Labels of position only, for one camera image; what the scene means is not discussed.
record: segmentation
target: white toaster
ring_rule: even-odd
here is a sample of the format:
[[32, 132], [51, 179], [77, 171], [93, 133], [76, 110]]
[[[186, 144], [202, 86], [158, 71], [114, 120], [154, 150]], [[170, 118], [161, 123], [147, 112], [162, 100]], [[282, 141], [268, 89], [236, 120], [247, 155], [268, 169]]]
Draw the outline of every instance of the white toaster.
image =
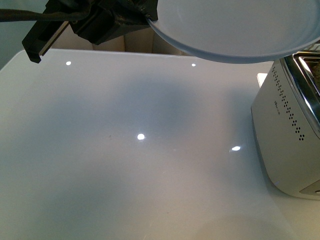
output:
[[252, 106], [259, 151], [272, 183], [291, 196], [320, 200], [320, 53], [276, 60]]

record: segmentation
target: glossy surface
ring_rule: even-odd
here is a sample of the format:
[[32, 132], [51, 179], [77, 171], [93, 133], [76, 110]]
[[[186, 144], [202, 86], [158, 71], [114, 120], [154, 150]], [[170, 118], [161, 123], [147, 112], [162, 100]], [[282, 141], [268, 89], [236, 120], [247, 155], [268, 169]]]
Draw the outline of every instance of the glossy surface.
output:
[[271, 186], [256, 151], [271, 65], [19, 53], [0, 71], [0, 239], [318, 239], [320, 202]]
[[217, 62], [276, 60], [320, 39], [318, 0], [159, 0], [157, 11], [163, 39]]

